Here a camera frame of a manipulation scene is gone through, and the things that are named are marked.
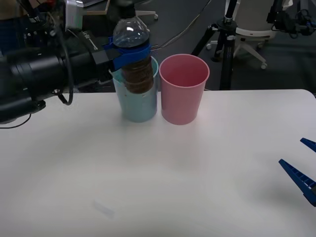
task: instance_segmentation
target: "tripod leg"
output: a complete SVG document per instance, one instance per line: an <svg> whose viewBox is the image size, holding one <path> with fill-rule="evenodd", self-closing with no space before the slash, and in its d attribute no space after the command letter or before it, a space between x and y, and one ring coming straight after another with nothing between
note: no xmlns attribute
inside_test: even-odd
<svg viewBox="0 0 316 237"><path fill-rule="evenodd" d="M219 62L219 57L221 55L223 46L224 46L225 33L221 32L218 37L217 47L215 50L214 57L212 58L213 62Z"/></svg>
<svg viewBox="0 0 316 237"><path fill-rule="evenodd" d="M197 43L195 49L191 53L194 56L198 56L199 53L201 53L204 46L207 44L207 42L212 38L212 36L215 34L217 29L215 29L213 26L208 27L207 30L204 33L204 36L201 38L201 40Z"/></svg>
<svg viewBox="0 0 316 237"><path fill-rule="evenodd" d="M219 89L230 90L232 83L233 74L233 59L235 50L235 36L227 36L224 39L224 55L223 55L223 66L222 75Z"/></svg>

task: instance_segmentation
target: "blue clamp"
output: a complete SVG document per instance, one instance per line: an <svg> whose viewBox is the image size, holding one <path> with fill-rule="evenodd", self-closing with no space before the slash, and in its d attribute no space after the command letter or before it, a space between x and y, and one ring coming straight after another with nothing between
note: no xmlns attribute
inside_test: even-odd
<svg viewBox="0 0 316 237"><path fill-rule="evenodd" d="M302 138L301 142L306 146L311 148L314 152L316 152L316 143L308 140L306 138ZM291 177L291 179L296 183L296 185L303 192L304 197L310 202L311 205L316 207L316 182L300 172L298 169L291 166L284 160L279 161L280 165L286 171L286 173Z"/></svg>
<svg viewBox="0 0 316 237"><path fill-rule="evenodd" d="M109 37L108 40L108 44L103 45L104 50L107 51L110 49L114 49L118 53L118 56L113 58L114 71L117 71L121 67L126 66L130 63L135 63L147 58L152 48L150 43L133 49L119 48L113 44L112 37Z"/></svg>

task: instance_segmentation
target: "person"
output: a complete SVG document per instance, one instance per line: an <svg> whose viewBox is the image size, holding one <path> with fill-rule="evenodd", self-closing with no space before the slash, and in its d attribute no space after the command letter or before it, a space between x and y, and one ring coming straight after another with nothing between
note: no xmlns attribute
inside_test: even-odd
<svg viewBox="0 0 316 237"><path fill-rule="evenodd" d="M29 1L36 8L46 0ZM22 28L26 15L16 0L0 0L0 56L25 46Z"/></svg>

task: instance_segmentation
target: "plastic bottle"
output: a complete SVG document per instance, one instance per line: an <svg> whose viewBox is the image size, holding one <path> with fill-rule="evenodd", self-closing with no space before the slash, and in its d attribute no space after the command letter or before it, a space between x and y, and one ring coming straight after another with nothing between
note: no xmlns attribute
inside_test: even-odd
<svg viewBox="0 0 316 237"><path fill-rule="evenodd" d="M140 46L148 39L147 27L137 17L121 19L113 33L114 45L122 48Z"/></svg>
<svg viewBox="0 0 316 237"><path fill-rule="evenodd" d="M117 47L132 48L149 40L146 25L135 16L135 9L124 8L113 33L113 43ZM122 67L126 89L135 94L145 93L153 87L154 77L151 56Z"/></svg>

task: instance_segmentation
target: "pink cup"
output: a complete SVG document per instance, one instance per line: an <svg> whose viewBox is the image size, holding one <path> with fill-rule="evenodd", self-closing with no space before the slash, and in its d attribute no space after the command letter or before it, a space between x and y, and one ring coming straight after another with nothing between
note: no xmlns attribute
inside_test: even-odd
<svg viewBox="0 0 316 237"><path fill-rule="evenodd" d="M176 54L161 63L159 73L162 116L176 125L192 122L209 77L208 65L193 55Z"/></svg>

